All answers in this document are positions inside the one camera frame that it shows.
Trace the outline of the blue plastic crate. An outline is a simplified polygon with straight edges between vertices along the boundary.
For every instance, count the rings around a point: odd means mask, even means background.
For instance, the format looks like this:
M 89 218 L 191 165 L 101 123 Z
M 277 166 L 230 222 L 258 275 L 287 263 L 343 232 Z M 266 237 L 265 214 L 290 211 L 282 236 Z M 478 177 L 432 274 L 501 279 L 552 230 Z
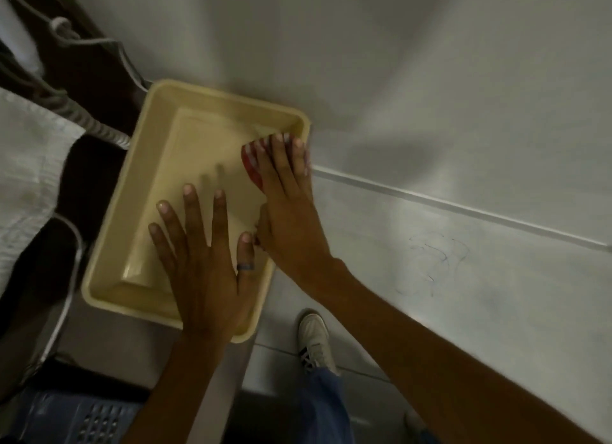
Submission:
M 20 444 L 120 444 L 142 402 L 26 390 L 8 436 Z

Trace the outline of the person's left hand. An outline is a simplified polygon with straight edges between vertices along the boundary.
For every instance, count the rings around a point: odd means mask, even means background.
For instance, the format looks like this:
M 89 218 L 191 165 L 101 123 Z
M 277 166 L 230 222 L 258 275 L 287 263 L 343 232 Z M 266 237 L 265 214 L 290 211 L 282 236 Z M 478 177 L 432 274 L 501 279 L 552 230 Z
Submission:
M 157 203 L 157 212 L 164 231 L 170 224 L 180 224 L 184 231 L 184 264 L 175 279 L 168 279 L 183 332 L 205 338 L 223 338 L 230 342 L 255 303 L 258 277 L 255 271 L 254 288 L 246 295 L 239 294 L 237 260 L 234 262 L 231 256 L 224 191 L 217 190 L 214 194 L 211 234 L 210 240 L 207 239 L 209 254 L 190 254 L 185 233 L 185 212 L 182 223 L 174 208 L 165 200 Z

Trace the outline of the red white striped cloth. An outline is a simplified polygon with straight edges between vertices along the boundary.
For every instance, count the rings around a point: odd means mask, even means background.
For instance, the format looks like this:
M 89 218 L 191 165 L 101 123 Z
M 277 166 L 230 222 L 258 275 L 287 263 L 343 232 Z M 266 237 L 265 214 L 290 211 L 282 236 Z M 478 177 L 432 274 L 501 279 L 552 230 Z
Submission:
M 285 144 L 285 151 L 287 154 L 289 167 L 293 169 L 293 139 L 294 136 L 288 132 L 282 134 L 283 142 Z M 255 139 L 248 144 L 241 147 L 241 159 L 244 169 L 251 180 L 251 182 L 264 193 L 263 178 L 259 169 L 259 163 L 257 158 L 258 146 L 262 146 L 270 157 L 271 163 L 275 166 L 273 158 L 273 151 L 271 146 L 271 140 L 274 137 L 273 134 L 264 136 L 263 138 Z

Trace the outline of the person's right hand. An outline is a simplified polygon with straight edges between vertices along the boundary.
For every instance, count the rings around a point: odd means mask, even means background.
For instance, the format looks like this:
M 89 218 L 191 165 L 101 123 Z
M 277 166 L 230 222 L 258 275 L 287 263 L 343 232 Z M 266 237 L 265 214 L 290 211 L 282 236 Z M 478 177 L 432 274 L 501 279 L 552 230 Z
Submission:
M 293 139 L 293 180 L 281 182 L 270 157 L 258 146 L 257 158 L 269 210 L 267 253 L 305 292 L 316 293 L 332 284 L 344 285 L 351 276 L 329 248 L 313 196 L 301 189 L 301 174 L 309 151 Z

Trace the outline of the blue jeans leg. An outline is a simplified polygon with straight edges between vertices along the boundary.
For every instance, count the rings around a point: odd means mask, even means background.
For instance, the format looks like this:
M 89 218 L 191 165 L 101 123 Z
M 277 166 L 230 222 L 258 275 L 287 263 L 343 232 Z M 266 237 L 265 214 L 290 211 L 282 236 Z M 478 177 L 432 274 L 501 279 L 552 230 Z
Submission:
M 340 376 L 328 368 L 305 374 L 297 395 L 296 444 L 355 444 Z

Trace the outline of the person's right forearm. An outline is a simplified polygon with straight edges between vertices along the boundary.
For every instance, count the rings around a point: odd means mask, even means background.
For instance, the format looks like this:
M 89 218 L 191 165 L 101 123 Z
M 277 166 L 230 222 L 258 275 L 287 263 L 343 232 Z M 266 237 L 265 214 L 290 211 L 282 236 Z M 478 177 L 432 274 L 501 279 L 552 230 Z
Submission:
M 367 351 L 443 444 L 601 444 L 371 292 L 342 261 L 312 265 L 298 285 Z

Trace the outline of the white sneaker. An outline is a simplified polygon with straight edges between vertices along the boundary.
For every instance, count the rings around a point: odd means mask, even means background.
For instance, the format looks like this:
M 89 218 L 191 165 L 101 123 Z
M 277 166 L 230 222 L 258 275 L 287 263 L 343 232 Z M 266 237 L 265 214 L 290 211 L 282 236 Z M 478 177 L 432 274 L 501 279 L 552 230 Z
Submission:
M 310 373 L 326 369 L 339 376 L 323 318 L 315 311 L 302 315 L 297 327 L 297 350 L 303 369 Z

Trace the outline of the cream plastic tray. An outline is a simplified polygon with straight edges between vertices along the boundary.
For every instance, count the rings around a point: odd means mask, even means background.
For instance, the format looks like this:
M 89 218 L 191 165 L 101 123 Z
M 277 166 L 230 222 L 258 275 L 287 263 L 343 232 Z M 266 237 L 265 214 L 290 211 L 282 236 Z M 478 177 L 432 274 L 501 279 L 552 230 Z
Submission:
M 150 239 L 156 205 L 168 201 L 184 221 L 182 187 L 195 186 L 210 239 L 216 190 L 227 199 L 229 250 L 236 266 L 241 233 L 252 231 L 264 193 L 249 178 L 244 145 L 277 132 L 306 142 L 300 110 L 174 80 L 149 90 L 85 271 L 92 307 L 182 328 L 170 283 Z

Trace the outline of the white fabric sheet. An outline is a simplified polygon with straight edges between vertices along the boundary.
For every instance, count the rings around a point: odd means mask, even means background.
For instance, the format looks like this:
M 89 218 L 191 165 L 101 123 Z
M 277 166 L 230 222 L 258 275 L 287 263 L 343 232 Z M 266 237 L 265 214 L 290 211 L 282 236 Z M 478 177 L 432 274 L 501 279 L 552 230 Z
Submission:
M 20 254 L 52 216 L 84 128 L 0 88 L 0 298 Z

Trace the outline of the person's left forearm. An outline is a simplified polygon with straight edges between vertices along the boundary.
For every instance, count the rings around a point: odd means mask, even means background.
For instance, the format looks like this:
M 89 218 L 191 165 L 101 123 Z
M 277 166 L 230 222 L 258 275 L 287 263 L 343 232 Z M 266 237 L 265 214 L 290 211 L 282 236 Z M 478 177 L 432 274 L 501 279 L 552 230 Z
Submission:
M 229 340 L 181 334 L 120 444 L 186 444 Z

